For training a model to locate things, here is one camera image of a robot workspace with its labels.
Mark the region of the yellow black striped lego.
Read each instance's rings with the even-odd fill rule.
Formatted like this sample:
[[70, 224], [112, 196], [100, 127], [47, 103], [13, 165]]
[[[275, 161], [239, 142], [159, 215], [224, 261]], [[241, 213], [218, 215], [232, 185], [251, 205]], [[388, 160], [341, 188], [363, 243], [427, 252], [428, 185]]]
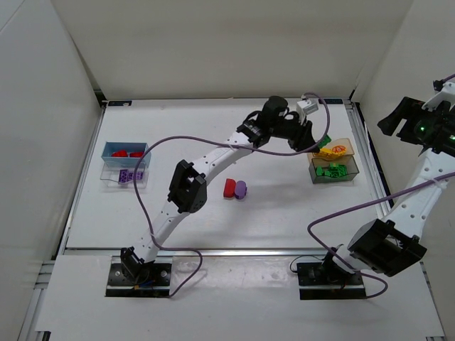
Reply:
[[330, 158], [333, 154], [331, 149], [321, 148], [318, 153], [312, 153], [312, 155], [317, 158]]

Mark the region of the yellow orange printed lego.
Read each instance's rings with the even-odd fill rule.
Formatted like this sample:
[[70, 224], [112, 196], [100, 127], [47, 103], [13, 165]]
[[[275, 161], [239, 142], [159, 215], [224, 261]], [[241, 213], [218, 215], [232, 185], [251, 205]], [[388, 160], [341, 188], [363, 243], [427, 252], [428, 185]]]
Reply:
[[346, 154], [346, 151], [347, 151], [347, 148], [345, 146], [343, 146], [343, 145], [334, 146], [331, 149], [331, 152], [332, 152], [334, 157], [344, 156]]

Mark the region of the green stepped lego block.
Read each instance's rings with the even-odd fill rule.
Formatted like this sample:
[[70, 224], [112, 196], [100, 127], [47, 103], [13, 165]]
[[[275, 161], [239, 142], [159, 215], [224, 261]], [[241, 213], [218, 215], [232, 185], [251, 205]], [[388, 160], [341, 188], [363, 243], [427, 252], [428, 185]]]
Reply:
[[338, 171], [338, 173], [339, 173], [338, 178], [342, 178], [344, 176], [347, 176], [347, 174], [348, 174], [347, 167], [343, 164], [332, 163], [328, 167], [328, 170]]

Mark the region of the red green rounded lego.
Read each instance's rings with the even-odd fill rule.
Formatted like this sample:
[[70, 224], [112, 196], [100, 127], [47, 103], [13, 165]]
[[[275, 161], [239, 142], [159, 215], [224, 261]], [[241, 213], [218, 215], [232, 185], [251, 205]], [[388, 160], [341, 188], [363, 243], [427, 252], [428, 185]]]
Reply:
[[144, 155], [143, 151], [131, 152], [129, 154], [130, 158], [141, 158]]

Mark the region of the red rounded lego brick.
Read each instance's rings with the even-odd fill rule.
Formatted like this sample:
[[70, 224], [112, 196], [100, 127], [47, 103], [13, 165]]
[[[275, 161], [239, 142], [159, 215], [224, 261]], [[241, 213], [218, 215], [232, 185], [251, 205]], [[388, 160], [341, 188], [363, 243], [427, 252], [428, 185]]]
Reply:
[[127, 151], [125, 150], [119, 150], [119, 151], [115, 151], [111, 157], [113, 158], [128, 158], [129, 157], [129, 154]]

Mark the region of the green lego plate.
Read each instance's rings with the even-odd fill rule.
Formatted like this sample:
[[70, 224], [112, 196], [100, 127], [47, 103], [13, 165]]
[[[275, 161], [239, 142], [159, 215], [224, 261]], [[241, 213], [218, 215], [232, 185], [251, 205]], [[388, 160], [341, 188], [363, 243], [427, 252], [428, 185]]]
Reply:
[[325, 135], [318, 143], [318, 148], [321, 149], [328, 145], [332, 141], [329, 135]]

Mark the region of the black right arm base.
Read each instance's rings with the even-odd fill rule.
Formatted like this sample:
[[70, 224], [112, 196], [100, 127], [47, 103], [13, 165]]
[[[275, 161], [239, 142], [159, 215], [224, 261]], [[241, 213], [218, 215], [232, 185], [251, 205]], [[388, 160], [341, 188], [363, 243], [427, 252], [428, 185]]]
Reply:
[[325, 261], [300, 261], [291, 265], [297, 275], [301, 301], [360, 300], [366, 298], [365, 285], [358, 273], [325, 268]]

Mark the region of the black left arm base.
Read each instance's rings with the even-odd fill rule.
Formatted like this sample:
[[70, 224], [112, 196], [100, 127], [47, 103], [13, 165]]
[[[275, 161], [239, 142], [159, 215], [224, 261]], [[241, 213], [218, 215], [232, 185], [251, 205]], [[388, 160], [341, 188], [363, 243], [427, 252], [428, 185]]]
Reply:
[[111, 261], [105, 296], [110, 298], [166, 298], [171, 287], [172, 261], [154, 262], [130, 279], [119, 259]]

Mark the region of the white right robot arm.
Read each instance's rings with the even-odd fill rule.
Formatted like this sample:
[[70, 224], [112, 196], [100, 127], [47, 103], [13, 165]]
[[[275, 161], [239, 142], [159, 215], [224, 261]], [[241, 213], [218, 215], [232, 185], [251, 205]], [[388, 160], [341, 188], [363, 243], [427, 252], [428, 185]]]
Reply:
[[454, 96], [437, 94], [427, 102], [404, 97], [378, 127], [423, 149], [392, 209], [364, 224], [348, 246], [326, 254], [322, 268], [334, 278], [364, 269], [392, 277], [420, 261], [427, 251], [420, 244], [426, 219], [454, 177]]

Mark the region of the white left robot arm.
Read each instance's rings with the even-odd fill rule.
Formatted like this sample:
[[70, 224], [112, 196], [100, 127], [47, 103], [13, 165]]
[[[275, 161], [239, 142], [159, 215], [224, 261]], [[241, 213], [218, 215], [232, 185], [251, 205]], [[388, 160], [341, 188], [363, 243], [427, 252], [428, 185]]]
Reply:
[[134, 246], [120, 252], [122, 274], [135, 284], [150, 281], [151, 265], [163, 243], [183, 219], [204, 206], [210, 182], [241, 158], [254, 152], [263, 153], [263, 145], [271, 138], [287, 141], [292, 155], [319, 151], [319, 143], [312, 136], [312, 123], [307, 119], [317, 109], [318, 102], [312, 93], [306, 93], [294, 111], [289, 109], [285, 98], [271, 96], [228, 139], [216, 142], [211, 152], [195, 161], [177, 163], [159, 215], [148, 221], [147, 233]]

